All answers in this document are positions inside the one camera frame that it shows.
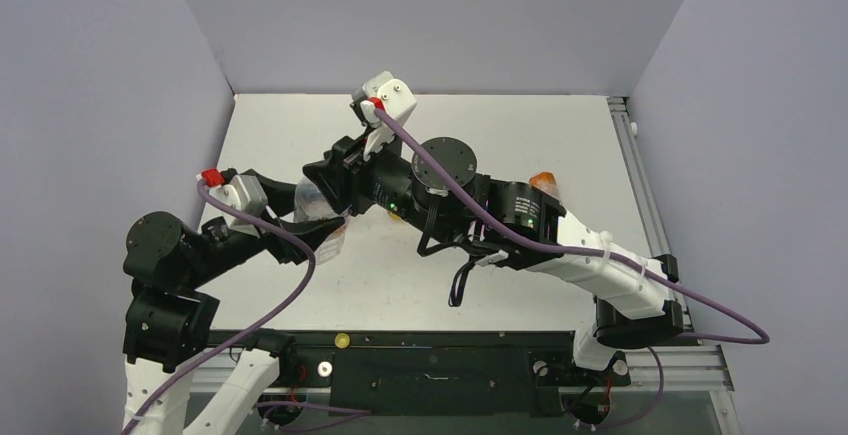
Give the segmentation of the clear water bottle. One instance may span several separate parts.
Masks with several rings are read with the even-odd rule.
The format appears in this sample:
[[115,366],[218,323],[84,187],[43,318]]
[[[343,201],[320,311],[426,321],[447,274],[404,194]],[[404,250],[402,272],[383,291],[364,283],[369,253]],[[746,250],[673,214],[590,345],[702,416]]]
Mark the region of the clear water bottle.
[[336,213],[319,188],[308,178],[302,178],[297,183],[294,193],[293,221],[305,223],[336,217],[343,217],[345,222],[315,250],[318,265],[329,262],[342,252],[349,215],[347,212]]

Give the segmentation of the yellow juice bottle cap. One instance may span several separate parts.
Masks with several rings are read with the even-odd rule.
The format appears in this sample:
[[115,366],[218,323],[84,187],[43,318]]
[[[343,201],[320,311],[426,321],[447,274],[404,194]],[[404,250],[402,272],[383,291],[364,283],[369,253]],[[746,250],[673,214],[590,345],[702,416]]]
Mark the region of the yellow juice bottle cap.
[[340,332],[334,338],[334,345],[338,349],[346,349],[351,344],[351,338],[347,333]]

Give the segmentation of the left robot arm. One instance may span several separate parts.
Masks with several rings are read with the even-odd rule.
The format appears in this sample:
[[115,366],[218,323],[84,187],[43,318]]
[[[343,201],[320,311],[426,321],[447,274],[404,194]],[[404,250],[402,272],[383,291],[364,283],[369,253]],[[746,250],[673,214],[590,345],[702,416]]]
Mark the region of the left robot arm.
[[339,215],[290,223],[296,188],[255,171],[209,169],[197,190],[221,215],[193,230],[175,215],[142,216],[126,237],[123,270],[132,301],[123,354],[127,434],[233,434],[271,384],[298,371],[292,336],[260,319],[224,342],[242,351],[228,378],[193,419],[186,417],[195,371],[214,358],[211,325],[219,302],[202,287],[261,253],[279,263],[305,263],[313,273],[318,248],[343,224]]

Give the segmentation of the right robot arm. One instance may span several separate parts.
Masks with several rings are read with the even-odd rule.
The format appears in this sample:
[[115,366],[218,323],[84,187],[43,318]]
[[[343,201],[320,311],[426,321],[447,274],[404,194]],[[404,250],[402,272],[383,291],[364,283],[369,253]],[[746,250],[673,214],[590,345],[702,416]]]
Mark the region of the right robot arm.
[[305,177],[337,212],[355,216],[378,206],[418,229],[422,256],[458,248],[470,266],[541,273],[589,292],[595,319],[563,357],[572,379],[592,380],[619,350],[682,334],[683,310],[670,290],[674,259],[642,258],[542,189],[479,173],[475,153],[458,139],[427,140],[411,159],[398,141],[374,152],[368,141],[340,139],[304,167]]

